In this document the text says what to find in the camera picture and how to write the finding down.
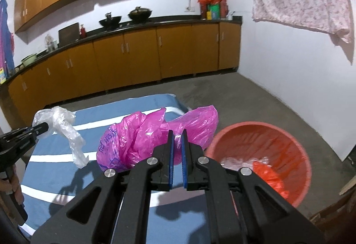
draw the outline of electrical outlet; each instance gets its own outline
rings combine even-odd
[[[185,12],[195,12],[195,8],[194,7],[187,7]]]

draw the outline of blue gripper pad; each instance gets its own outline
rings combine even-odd
[[[169,175],[169,183],[170,183],[170,189],[172,189],[173,186],[173,155],[174,152],[174,134],[172,136],[172,142],[170,143],[170,175]]]
[[[187,174],[187,170],[186,170],[186,147],[184,144],[184,142],[185,142],[184,135],[182,135],[181,142],[182,142],[182,146],[180,149],[182,150],[183,187],[184,187],[184,189],[186,189],[188,186],[188,174]]]

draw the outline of black pot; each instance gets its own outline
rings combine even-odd
[[[119,28],[119,23],[121,21],[121,16],[109,17],[103,20],[100,20],[99,23],[105,30]]]
[[[145,22],[152,14],[152,11],[147,8],[136,7],[132,10],[128,16],[129,18],[137,23]]]

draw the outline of silver screw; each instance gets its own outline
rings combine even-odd
[[[252,171],[251,169],[249,168],[246,168],[246,167],[243,167],[241,170],[240,170],[241,174],[243,174],[244,176],[250,176],[252,174]]]
[[[147,164],[149,164],[149,165],[155,165],[157,163],[158,163],[158,160],[155,157],[151,157],[151,158],[147,159]]]
[[[116,171],[114,169],[107,169],[105,172],[104,172],[104,175],[108,178],[111,178],[112,176],[115,176],[116,174]]]
[[[200,157],[198,158],[198,162],[201,163],[201,164],[206,164],[209,162],[209,158],[207,157]]]

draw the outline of blue tablecloth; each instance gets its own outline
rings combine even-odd
[[[119,122],[125,115],[136,111],[149,113],[161,107],[167,108],[166,121],[188,111],[174,95],[149,95],[77,111],[74,126],[85,139],[87,144],[83,152],[88,153],[91,160],[83,169],[73,164],[67,139],[58,134],[41,139],[21,185],[28,213],[28,220],[21,227],[24,234],[31,238],[38,227],[102,173],[95,153],[99,139],[111,121]],[[184,190],[182,166],[175,166],[173,190],[151,195],[147,243],[210,243],[206,201],[202,193]]]

